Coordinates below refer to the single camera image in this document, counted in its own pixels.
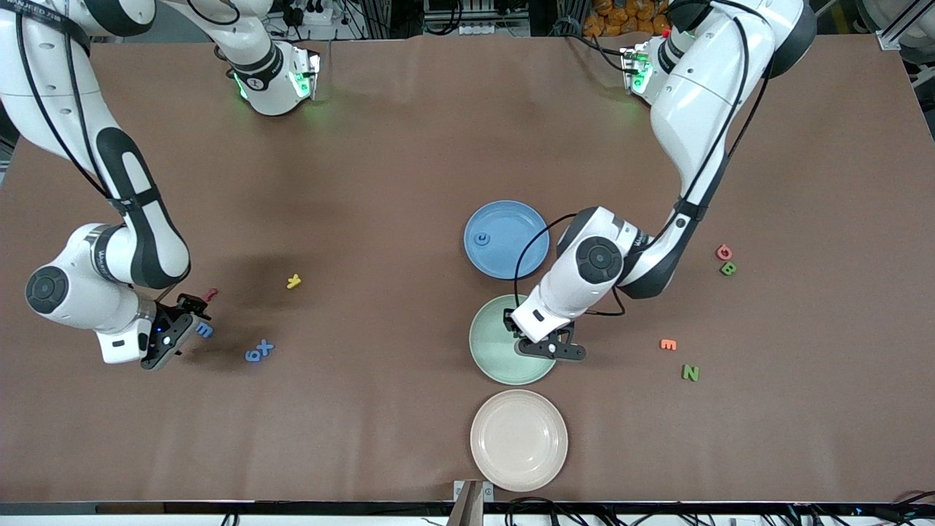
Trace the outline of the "light green plate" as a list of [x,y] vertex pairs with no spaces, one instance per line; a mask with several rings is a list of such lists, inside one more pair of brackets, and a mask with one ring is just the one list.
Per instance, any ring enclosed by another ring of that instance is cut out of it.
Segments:
[[515,304],[512,295],[485,303],[472,320],[468,342],[478,369],[495,382],[507,386],[531,385],[547,376],[556,363],[516,352],[517,339],[503,323],[504,310],[514,308]]

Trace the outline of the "blue plate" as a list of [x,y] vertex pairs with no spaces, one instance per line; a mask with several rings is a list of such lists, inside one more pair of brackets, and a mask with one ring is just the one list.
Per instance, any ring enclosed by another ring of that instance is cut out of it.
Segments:
[[[524,278],[544,263],[550,234],[541,214],[513,200],[490,202],[472,214],[465,225],[463,243],[471,263],[482,273],[500,280]],[[478,246],[474,237],[489,235],[489,243]]]

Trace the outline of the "pale pink plate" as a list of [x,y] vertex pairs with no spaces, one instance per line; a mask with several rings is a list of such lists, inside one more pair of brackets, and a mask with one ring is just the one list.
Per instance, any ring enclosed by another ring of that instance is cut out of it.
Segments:
[[481,404],[470,428],[470,450],[482,476],[507,492],[534,492],[563,469],[570,436],[554,403],[510,389]]

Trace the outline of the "brown table cover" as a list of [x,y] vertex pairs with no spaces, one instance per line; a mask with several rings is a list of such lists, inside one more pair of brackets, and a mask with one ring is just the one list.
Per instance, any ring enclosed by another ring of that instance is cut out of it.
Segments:
[[[471,214],[599,205],[657,233],[678,197],[647,107],[580,43],[316,49],[318,99],[277,118],[210,45],[91,53],[190,247],[180,290],[219,290],[213,336],[158,372],[103,363],[93,333],[27,306],[73,230],[117,216],[70,163],[17,147],[0,187],[0,500],[447,499],[480,476],[471,422],[502,390],[470,355],[471,321],[511,292],[465,257]],[[276,347],[246,362],[261,339]],[[587,358],[533,385],[570,430],[548,499],[935,489],[935,142],[901,57],[818,37],[768,84],[665,292],[575,339]]]

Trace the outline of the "long white power strip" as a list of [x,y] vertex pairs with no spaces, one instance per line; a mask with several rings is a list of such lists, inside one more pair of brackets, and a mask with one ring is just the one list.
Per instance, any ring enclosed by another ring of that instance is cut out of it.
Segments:
[[457,36],[481,36],[481,34],[507,34],[517,39],[531,36],[529,24],[524,20],[467,21],[457,29]]

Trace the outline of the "white power strip with plugs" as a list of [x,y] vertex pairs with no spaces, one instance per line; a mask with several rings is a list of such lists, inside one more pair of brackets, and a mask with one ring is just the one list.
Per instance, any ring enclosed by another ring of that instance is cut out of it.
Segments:
[[332,0],[290,0],[294,26],[331,26]]

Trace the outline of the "orange objects pile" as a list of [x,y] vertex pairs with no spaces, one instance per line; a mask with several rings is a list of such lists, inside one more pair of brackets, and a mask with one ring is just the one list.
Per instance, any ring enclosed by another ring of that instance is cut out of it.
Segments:
[[590,0],[587,16],[582,21],[585,39],[617,37],[642,32],[668,36],[671,24],[667,18],[668,0]]

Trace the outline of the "metal table edge bracket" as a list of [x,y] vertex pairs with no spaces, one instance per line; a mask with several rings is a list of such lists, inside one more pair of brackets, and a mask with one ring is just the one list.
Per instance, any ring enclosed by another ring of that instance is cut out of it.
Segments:
[[494,489],[490,481],[455,481],[455,501],[446,526],[484,526],[484,506],[494,502]]

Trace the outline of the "black table edge rail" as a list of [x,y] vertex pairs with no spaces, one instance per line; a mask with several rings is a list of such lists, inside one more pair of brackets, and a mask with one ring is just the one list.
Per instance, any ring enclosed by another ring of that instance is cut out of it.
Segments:
[[[442,516],[453,510],[453,503],[403,502],[403,500],[138,500],[137,502],[63,502],[63,503],[0,503],[0,515],[325,515],[325,516]],[[807,516],[822,513],[855,519],[935,519],[935,503],[783,503],[783,502],[564,502],[561,507],[579,515],[593,512],[621,515],[792,515]]]

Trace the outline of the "aluminium frame profile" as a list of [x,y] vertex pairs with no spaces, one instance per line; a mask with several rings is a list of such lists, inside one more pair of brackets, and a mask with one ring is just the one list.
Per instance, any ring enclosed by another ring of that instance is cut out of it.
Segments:
[[901,38],[928,9],[928,0],[874,0],[876,37],[882,50],[901,49]]

